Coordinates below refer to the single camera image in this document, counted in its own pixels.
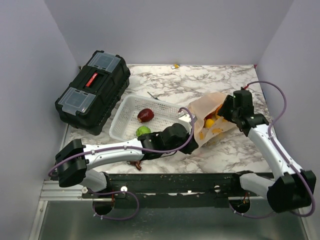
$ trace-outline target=lemon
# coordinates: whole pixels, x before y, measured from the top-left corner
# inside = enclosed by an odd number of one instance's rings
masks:
[[[204,123],[204,127],[209,129],[212,127],[212,125],[215,123],[215,121],[213,121],[211,118],[205,120],[205,123]]]

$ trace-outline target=screw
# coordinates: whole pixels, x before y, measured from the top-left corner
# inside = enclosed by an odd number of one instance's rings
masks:
[[[128,191],[128,188],[126,186],[122,186],[120,189],[121,192],[126,192]]]
[[[81,189],[81,192],[83,194],[86,194],[88,192],[88,188],[86,188],[85,186]]]
[[[220,192],[221,192],[220,186],[219,186],[219,185],[215,185],[215,186],[214,186],[214,191],[215,191],[216,193],[220,193]]]

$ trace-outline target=black metal bar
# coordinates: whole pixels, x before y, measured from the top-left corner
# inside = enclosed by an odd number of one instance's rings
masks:
[[[257,173],[273,178],[272,173]],[[121,187],[136,194],[141,208],[228,208],[228,197],[242,197],[243,191],[234,193],[231,188],[233,173],[182,173],[182,174],[109,174],[113,191]],[[98,195],[83,194],[83,198],[97,199]],[[132,209],[136,201],[129,194],[114,196],[115,208]]]

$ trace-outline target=red apple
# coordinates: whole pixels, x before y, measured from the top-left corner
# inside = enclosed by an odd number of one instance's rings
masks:
[[[142,109],[138,114],[138,120],[140,123],[149,122],[155,116],[154,112],[150,108]]]

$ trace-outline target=wire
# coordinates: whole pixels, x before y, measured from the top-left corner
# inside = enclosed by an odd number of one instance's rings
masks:
[[[171,153],[170,155],[161,156],[160,158],[171,157],[171,156],[175,155],[176,153],[177,153],[177,151],[175,151],[174,153]]]
[[[272,127],[273,125],[275,125],[275,123],[283,116],[283,114],[285,113],[286,109],[287,109],[287,98],[286,98],[286,95],[285,93],[281,90],[280,87],[278,87],[277,85],[275,85],[274,83],[272,82],[269,82],[269,81],[252,81],[250,83],[248,83],[244,89],[247,89],[250,85],[252,84],[269,84],[273,87],[275,87],[282,95],[283,97],[283,109],[281,111],[281,113],[279,114],[278,117],[276,117],[271,124],[269,124],[269,127],[268,127],[268,136],[272,142],[272,144],[274,145],[274,147],[276,148],[276,150],[279,152],[279,154],[283,157],[284,161],[292,168],[292,170],[296,173],[296,175],[300,178],[300,180],[302,181],[304,187],[306,188],[306,191],[308,192],[308,194],[310,195],[310,198],[311,198],[311,209],[308,213],[306,214],[300,214],[300,213],[296,213],[294,211],[291,211],[292,214],[298,216],[298,217],[309,217],[311,216],[315,210],[316,210],[316,201],[315,201],[315,198],[314,198],[314,195],[308,185],[308,183],[306,182],[306,180],[304,179],[304,177],[301,175],[301,173],[298,171],[298,169],[295,168],[295,166],[293,166],[290,162],[290,160],[287,158],[287,156],[284,154],[284,152],[281,150],[280,146],[277,144],[277,142],[274,140],[273,136],[272,136],[272,133],[271,133],[271,130],[272,130]]]
[[[246,191],[245,194],[244,194],[244,198],[242,199],[243,204],[246,203],[246,197],[247,196],[248,196],[248,200],[249,200],[249,195],[248,195],[248,192]]]
[[[183,149],[191,141],[192,137],[194,136],[194,132],[195,132],[195,121],[194,121],[194,118],[192,116],[192,113],[186,107],[181,107],[179,109],[179,112],[181,112],[182,110],[185,110],[190,115],[192,128],[191,128],[190,136],[187,139],[187,141],[184,144],[182,144],[181,146],[179,146],[179,147],[177,147],[175,149],[162,151],[162,150],[153,150],[153,149],[148,149],[148,148],[138,147],[138,146],[112,146],[112,147],[105,147],[105,148],[101,148],[101,149],[95,150],[95,152],[96,153],[100,153],[100,152],[110,151],[110,150],[135,149],[135,150],[142,150],[142,151],[150,152],[150,153],[167,154],[167,153],[173,153],[173,152],[179,151],[180,149]],[[87,155],[87,154],[92,154],[92,152],[91,151],[86,151],[86,152],[81,152],[81,153],[75,154],[73,156],[67,157],[66,159],[62,160],[61,162],[56,164],[54,167],[52,167],[48,172],[48,176],[52,177],[52,173],[58,167],[60,167],[61,165],[65,164],[66,162],[68,162],[70,160],[73,160],[75,158],[78,158],[78,157],[82,157],[82,156]]]
[[[249,218],[249,219],[266,219],[268,217],[276,215],[276,213],[274,211],[272,211],[272,212],[270,212],[270,213],[268,213],[267,215],[264,215],[264,216],[247,215],[247,214],[240,213],[240,212],[236,211],[234,209],[234,207],[230,204],[230,202],[229,202],[229,207],[231,208],[231,210],[233,211],[234,214],[237,214],[239,216],[242,216],[242,217],[245,217],[245,218]]]
[[[106,192],[106,193],[99,193],[99,192],[94,192],[94,191],[90,190],[90,192],[93,194],[96,194],[96,195],[100,195],[100,196],[103,196],[103,195],[112,195],[113,196],[113,194],[129,194],[129,195],[133,196],[136,201],[136,208],[135,208],[134,213],[131,214],[130,216],[120,217],[120,218],[97,214],[96,209],[95,209],[95,205],[93,204],[92,205],[92,210],[94,212],[93,216],[94,217],[98,216],[101,218],[101,220],[102,219],[109,219],[109,220],[115,220],[115,221],[125,221],[125,220],[132,219],[139,212],[139,208],[140,208],[139,200],[138,200],[137,196],[130,191],[111,191],[111,192]]]

